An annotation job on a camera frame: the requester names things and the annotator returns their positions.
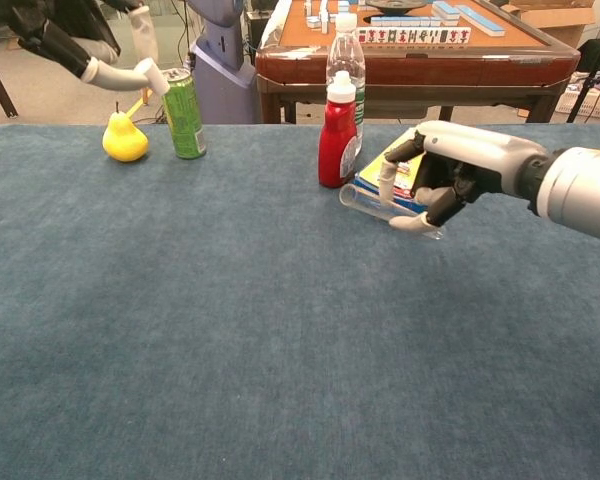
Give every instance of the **bottle label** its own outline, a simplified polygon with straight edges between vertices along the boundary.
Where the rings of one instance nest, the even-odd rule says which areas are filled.
[[[347,146],[344,147],[342,157],[340,158],[340,178],[346,178],[353,171],[353,164],[356,161],[357,138],[351,137]]]
[[[356,89],[356,126],[362,123],[364,118],[364,85]]]

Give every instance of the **robotic hand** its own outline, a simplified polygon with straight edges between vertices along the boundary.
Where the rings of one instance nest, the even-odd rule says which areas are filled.
[[[164,93],[157,75],[158,51],[149,7],[139,0],[104,0],[131,20],[142,60],[134,70],[110,66],[120,54],[96,0],[0,0],[0,24],[7,24],[30,52],[53,60],[85,83],[108,90],[151,87]]]
[[[398,163],[424,154],[412,192],[428,210],[392,218],[394,228],[434,231],[483,193],[504,193],[528,200],[540,217],[600,238],[600,150],[551,154],[529,140],[443,121],[421,123],[410,137],[385,155],[380,199],[393,200]]]

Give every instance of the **green can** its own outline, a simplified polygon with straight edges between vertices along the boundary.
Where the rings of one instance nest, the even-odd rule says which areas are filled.
[[[171,68],[163,73],[171,88],[162,97],[162,104],[176,155],[187,159],[201,157],[207,147],[193,77],[184,68]]]

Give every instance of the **yellow pear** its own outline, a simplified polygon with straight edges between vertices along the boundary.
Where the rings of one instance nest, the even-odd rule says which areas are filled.
[[[149,139],[127,115],[114,112],[104,131],[102,147],[119,162],[134,162],[149,150]]]

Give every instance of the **red bottle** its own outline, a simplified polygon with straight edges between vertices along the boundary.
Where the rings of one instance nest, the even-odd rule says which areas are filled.
[[[349,72],[336,73],[327,87],[327,106],[320,134],[318,180],[321,185],[338,188],[353,174],[356,159],[356,87]]]

